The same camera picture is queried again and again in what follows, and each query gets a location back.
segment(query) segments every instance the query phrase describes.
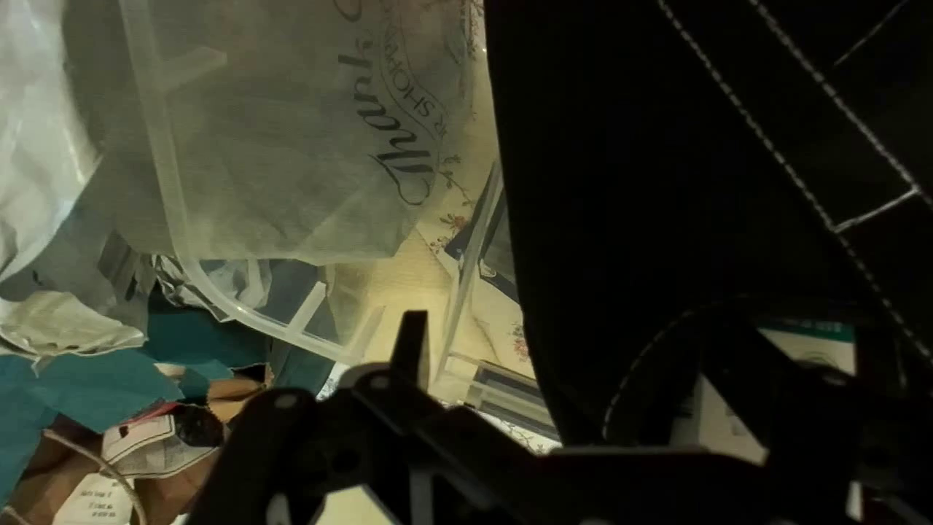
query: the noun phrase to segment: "white stitching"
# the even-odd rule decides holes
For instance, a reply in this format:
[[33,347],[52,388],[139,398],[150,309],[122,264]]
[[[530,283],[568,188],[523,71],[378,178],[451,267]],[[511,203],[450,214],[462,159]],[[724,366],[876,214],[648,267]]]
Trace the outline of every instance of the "white stitching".
[[749,6],[757,13],[765,26],[781,42],[781,47],[804,69],[804,73],[822,87],[822,95],[836,106],[836,112],[871,143],[871,150],[911,185],[922,192],[922,188],[912,181],[911,169],[881,143],[881,137],[843,104],[836,87],[827,85],[827,79],[807,63],[807,55],[791,42],[791,35],[781,31],[781,23],[771,16],[771,10],[760,0],[749,0]]
[[836,233],[836,229],[830,226],[827,214],[820,207],[817,195],[804,188],[804,181],[797,176],[797,169],[788,165],[788,159],[771,143],[771,137],[765,134],[765,130],[757,127],[757,120],[746,112],[746,106],[737,101],[737,95],[733,92],[733,85],[724,79],[724,73],[712,66],[712,58],[706,55],[706,51],[696,44],[696,39],[680,23],[680,19],[674,16],[674,10],[667,6],[667,0],[658,0],[658,10],[664,13],[664,19],[670,22],[670,26],[680,34],[680,39],[695,51],[695,55],[699,58],[699,66],[706,69],[706,73],[715,79],[715,85],[725,95],[725,101],[733,104],[733,109],[743,117],[743,122],[752,130],[752,134],[760,141],[760,147],[776,159],[776,165],[791,176],[792,188],[801,190],[801,195],[814,204],[817,216],[822,220],[822,226],[841,241],[843,252],[849,255],[849,261],[854,264],[854,268],[862,276],[862,280],[870,283],[870,289],[877,296],[881,306],[892,315],[892,322],[902,328],[902,332],[912,343],[912,347],[928,359],[928,366],[933,366],[933,353],[916,338],[916,332],[906,328],[906,322],[902,318],[902,312],[889,305],[889,297],[883,296],[883,289],[877,287],[877,280],[871,279],[871,273],[865,268],[865,264],[852,252],[849,241]]
[[892,203],[886,203],[886,204],[881,204],[881,207],[876,207],[876,210],[865,210],[865,214],[861,214],[861,216],[852,216],[852,220],[841,223],[841,226],[836,226],[836,233],[845,233],[849,229],[865,226],[865,223],[871,223],[876,216],[902,207],[902,204],[911,203],[912,195],[919,195],[916,188],[906,190],[906,192],[902,192],[902,195],[896,195]]
[[616,407],[620,404],[620,395],[629,388],[629,381],[634,381],[634,373],[642,369],[642,362],[648,359],[648,353],[655,351],[655,347],[667,338],[667,332],[674,332],[680,324],[686,324],[687,318],[695,318],[696,312],[706,312],[706,309],[712,309],[712,306],[717,306],[717,305],[704,305],[704,306],[695,306],[695,309],[680,312],[676,318],[670,318],[670,322],[638,351],[638,356],[635,356],[634,366],[625,372],[625,376],[620,376],[620,382],[618,382],[618,388],[616,388],[616,395],[612,395],[612,401],[610,401],[610,407],[606,407],[606,411],[603,411],[603,442],[610,442],[610,423],[612,423]]
[[857,39],[836,63],[835,69],[843,69],[857,51],[862,51],[902,10],[906,0],[896,4],[862,39]]

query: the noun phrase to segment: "wire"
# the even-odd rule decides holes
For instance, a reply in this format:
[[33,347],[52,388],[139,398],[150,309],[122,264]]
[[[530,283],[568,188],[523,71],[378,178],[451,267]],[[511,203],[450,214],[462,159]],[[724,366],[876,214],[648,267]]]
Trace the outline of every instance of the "wire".
[[11,505],[2,505],[2,515],[11,516],[17,525],[30,525],[24,515],[17,515]]
[[59,433],[52,433],[52,430],[48,430],[43,435],[48,435],[49,442],[61,443],[64,449],[85,456],[85,459],[94,462],[100,470],[106,470],[110,478],[116,478],[119,489],[129,494],[129,503],[135,505],[136,522],[139,522],[139,525],[150,525],[136,491],[129,484],[129,478],[126,478],[110,462],[100,459],[96,452],[74,443],[71,437],[64,437],[64,435],[59,435]]

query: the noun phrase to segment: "cable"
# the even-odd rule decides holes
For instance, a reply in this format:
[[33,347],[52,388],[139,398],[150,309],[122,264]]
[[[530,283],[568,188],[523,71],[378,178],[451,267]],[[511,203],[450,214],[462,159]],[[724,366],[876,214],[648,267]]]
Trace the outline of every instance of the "cable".
[[11,516],[17,525],[30,525],[24,515],[17,515],[11,505],[2,505],[2,515]]
[[129,494],[129,503],[135,505],[135,515],[136,515],[139,525],[150,525],[136,491],[129,484],[129,478],[126,478],[110,462],[100,459],[96,452],[74,443],[71,437],[64,437],[64,435],[59,435],[59,433],[52,433],[52,430],[48,430],[43,435],[48,435],[49,442],[61,443],[64,449],[85,456],[85,459],[94,462],[100,470],[106,470],[110,478],[116,478],[119,489]]

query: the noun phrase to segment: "black fabric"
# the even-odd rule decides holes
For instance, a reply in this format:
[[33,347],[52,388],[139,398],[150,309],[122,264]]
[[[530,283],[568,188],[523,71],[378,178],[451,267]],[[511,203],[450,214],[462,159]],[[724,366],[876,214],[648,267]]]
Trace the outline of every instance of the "black fabric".
[[[825,172],[814,178],[814,195],[827,203],[830,226],[903,195],[902,178],[883,172],[877,156],[852,150],[862,141],[820,101],[749,4],[667,6],[690,22],[724,79],[746,96],[746,112],[772,137],[772,150],[765,147],[661,6],[488,4],[524,331],[568,443],[644,442],[644,419],[670,410],[670,392],[695,381],[686,372],[696,369],[721,306],[746,315],[886,315],[772,150]],[[886,147],[925,185],[933,181],[933,134],[925,134],[933,92],[922,92],[933,79],[928,4],[772,0],[771,10],[817,69],[830,69],[841,96]],[[929,223],[916,214],[903,216],[906,226]],[[903,287],[928,292],[922,267],[929,252],[916,244],[928,226],[892,244],[892,255],[877,248],[886,246],[877,238],[897,238],[886,229],[897,216],[849,232],[849,244],[886,276],[903,273]],[[929,328],[922,305],[911,305],[911,315],[912,328]]]

